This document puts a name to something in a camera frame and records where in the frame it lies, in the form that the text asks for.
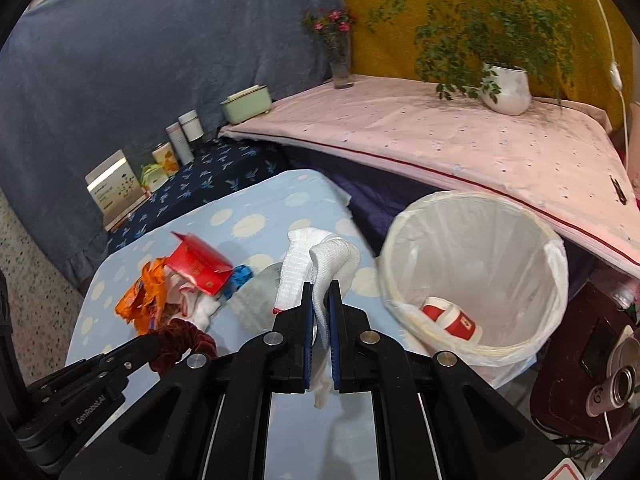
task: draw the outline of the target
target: blue cloth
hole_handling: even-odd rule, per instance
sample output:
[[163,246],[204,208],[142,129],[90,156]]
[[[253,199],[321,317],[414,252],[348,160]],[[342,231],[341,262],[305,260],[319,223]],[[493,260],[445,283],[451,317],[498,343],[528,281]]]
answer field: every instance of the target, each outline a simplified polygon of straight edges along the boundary
[[78,285],[107,255],[84,177],[122,149],[135,170],[196,109],[223,124],[228,95],[318,85],[305,9],[341,0],[45,0],[0,51],[0,187],[31,237]]
[[286,161],[268,142],[220,139],[208,153],[183,166],[115,231],[109,254],[189,211],[285,170]]
[[251,270],[251,267],[246,265],[238,265],[237,267],[234,267],[231,277],[222,289],[222,294],[224,294],[225,298],[229,300],[233,296],[234,292],[248,282],[253,276],[254,272]]

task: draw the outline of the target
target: screw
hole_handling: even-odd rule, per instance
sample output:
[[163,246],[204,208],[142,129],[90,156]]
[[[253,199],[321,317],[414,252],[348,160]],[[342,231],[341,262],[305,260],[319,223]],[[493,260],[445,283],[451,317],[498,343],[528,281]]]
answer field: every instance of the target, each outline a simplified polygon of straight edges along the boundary
[[458,362],[458,358],[456,357],[456,355],[453,352],[449,352],[446,350],[444,352],[439,352],[439,354],[436,356],[436,360],[442,366],[446,366],[447,368],[452,367]]
[[375,345],[378,341],[380,341],[380,334],[378,332],[374,332],[373,330],[365,330],[360,334],[360,341],[367,345]]
[[269,346],[276,346],[284,341],[284,336],[280,332],[269,332],[264,335],[262,340]]
[[192,354],[187,357],[187,366],[189,368],[202,368],[207,363],[207,357],[202,354]]

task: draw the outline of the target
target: yellow curtain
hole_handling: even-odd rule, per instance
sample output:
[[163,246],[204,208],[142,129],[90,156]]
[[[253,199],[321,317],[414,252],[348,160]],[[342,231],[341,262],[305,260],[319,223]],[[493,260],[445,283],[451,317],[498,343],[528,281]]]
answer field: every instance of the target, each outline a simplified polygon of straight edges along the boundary
[[[614,128],[622,126],[622,103],[610,83],[610,47],[606,26],[596,0],[565,0],[577,15],[574,22],[574,86],[563,88],[569,99],[585,102],[607,111]],[[625,85],[625,101],[633,91],[631,31],[611,0],[601,0],[609,20],[616,59]],[[411,9],[397,16],[394,25],[382,23],[372,33],[364,26],[369,9],[383,0],[345,0],[359,19],[353,30],[354,73],[417,79],[414,62],[414,28],[425,23],[425,0],[410,1]],[[532,88],[535,95],[550,96],[543,88]]]

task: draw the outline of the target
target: brown scrunchie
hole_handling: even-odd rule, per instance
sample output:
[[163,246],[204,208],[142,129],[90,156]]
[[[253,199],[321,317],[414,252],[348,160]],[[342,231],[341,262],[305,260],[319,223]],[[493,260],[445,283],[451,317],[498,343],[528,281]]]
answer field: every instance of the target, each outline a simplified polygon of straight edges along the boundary
[[172,319],[160,330],[150,330],[158,335],[160,351],[149,367],[163,377],[189,349],[192,354],[204,354],[211,359],[218,357],[216,342],[193,323]]

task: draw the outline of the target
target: light blue bedsheet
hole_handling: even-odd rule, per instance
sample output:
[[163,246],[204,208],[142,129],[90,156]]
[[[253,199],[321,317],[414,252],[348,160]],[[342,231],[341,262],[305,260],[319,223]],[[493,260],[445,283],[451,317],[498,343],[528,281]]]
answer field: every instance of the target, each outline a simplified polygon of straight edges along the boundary
[[[311,225],[335,232],[357,245],[360,268],[344,300],[366,311],[372,328],[407,346],[410,336],[383,306],[375,262],[351,221],[348,197],[311,170],[287,171],[248,189],[211,202],[156,229],[112,254],[100,266],[82,306],[66,362],[107,352],[135,336],[113,307],[139,276],[144,262],[169,255],[178,245],[171,231],[193,232],[220,250],[233,264],[261,270],[281,261],[291,228]],[[228,308],[221,308],[208,329],[220,354],[237,351],[250,335]],[[147,366],[130,377],[119,415],[144,394],[158,376]],[[372,480],[378,462],[370,394],[333,392],[322,410],[314,396],[275,395],[265,478]]]

